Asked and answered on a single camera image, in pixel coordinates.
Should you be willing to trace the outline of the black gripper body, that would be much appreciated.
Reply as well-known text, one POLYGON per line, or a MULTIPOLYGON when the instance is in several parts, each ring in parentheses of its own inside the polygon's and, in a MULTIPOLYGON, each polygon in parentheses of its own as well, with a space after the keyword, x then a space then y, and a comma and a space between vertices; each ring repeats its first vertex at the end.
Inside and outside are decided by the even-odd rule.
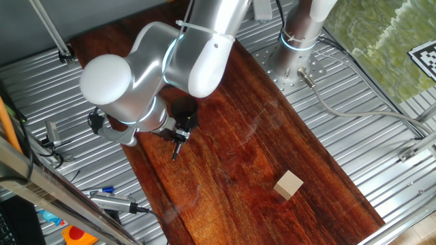
POLYGON ((172 141, 173 137, 178 137, 179 131, 189 131, 187 121, 177 121, 174 118, 168 118, 163 125, 162 138, 167 141, 172 141))

